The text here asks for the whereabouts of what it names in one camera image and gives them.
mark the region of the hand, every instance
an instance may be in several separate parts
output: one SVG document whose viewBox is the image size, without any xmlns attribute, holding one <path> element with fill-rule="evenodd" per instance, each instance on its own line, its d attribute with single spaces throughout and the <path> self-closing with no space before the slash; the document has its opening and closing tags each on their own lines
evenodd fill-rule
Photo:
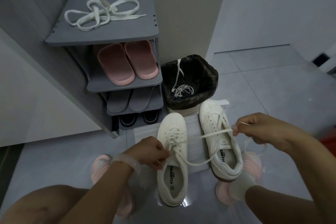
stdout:
<svg viewBox="0 0 336 224">
<path fill-rule="evenodd" d="M 153 136 L 142 139 L 127 149 L 124 154 L 136 159 L 140 164 L 148 165 L 154 170 L 162 169 L 160 161 L 170 156 L 169 151 L 165 150 L 162 143 Z"/>
<path fill-rule="evenodd" d="M 289 124 L 285 121 L 278 120 L 263 113 L 254 113 L 244 116 L 237 120 L 232 126 L 233 135 L 243 133 L 252 137 L 255 143 L 269 143 L 276 149 L 285 151 L 288 148 L 288 141 L 310 137 L 302 129 Z"/>
</svg>

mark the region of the black shoe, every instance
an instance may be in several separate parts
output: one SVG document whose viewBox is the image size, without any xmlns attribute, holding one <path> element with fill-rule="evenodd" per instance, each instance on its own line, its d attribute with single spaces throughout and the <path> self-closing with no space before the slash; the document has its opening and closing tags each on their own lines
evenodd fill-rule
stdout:
<svg viewBox="0 0 336 224">
<path fill-rule="evenodd" d="M 123 114 L 119 116 L 120 123 L 126 127 L 129 128 L 133 126 L 137 121 L 138 114 L 137 113 L 130 113 L 130 114 Z"/>
<path fill-rule="evenodd" d="M 146 111 L 143 112 L 143 120 L 146 124 L 151 125 L 158 121 L 160 110 Z"/>
</svg>

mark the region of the white sneaker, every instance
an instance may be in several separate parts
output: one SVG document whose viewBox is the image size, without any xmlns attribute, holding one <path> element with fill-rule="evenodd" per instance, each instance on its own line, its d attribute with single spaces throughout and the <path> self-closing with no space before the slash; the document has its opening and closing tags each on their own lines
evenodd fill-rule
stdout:
<svg viewBox="0 0 336 224">
<path fill-rule="evenodd" d="M 165 205 L 175 207 L 183 202 L 188 190 L 188 168 L 183 160 L 187 159 L 187 126 L 183 116 L 168 114 L 161 122 L 157 139 L 171 151 L 162 170 L 157 171 L 159 194 Z"/>
<path fill-rule="evenodd" d="M 199 121 L 204 134 L 230 128 L 221 106 L 213 100 L 204 101 L 199 108 Z M 241 173 L 243 159 L 239 145 L 232 132 L 206 137 L 211 169 L 214 176 L 223 182 L 233 182 Z"/>
</svg>

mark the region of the black trash bag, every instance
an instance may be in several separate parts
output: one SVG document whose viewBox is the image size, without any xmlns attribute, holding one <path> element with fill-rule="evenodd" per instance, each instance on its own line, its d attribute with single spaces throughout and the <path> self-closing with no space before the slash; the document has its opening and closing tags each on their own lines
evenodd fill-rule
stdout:
<svg viewBox="0 0 336 224">
<path fill-rule="evenodd" d="M 190 55 L 181 59 L 180 69 L 175 88 L 186 84 L 194 89 L 194 94 L 182 92 L 182 97 L 175 97 L 171 92 L 177 76 L 177 60 L 161 66 L 162 91 L 166 105 L 172 110 L 184 110 L 195 107 L 213 96 L 218 85 L 218 72 L 199 55 Z"/>
</svg>

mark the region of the brand logo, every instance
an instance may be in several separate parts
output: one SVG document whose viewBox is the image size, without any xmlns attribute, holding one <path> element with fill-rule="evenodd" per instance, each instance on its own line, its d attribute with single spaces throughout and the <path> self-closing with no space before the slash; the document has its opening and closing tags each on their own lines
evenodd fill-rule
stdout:
<svg viewBox="0 0 336 224">
<path fill-rule="evenodd" d="M 222 158 L 222 161 L 225 162 L 225 153 L 223 152 L 223 150 L 220 150 L 220 156 Z"/>
<path fill-rule="evenodd" d="M 170 172 L 170 184 L 173 184 L 173 179 L 175 178 L 175 173 L 173 172 L 173 167 L 172 166 L 170 166 L 169 172 Z"/>
</svg>

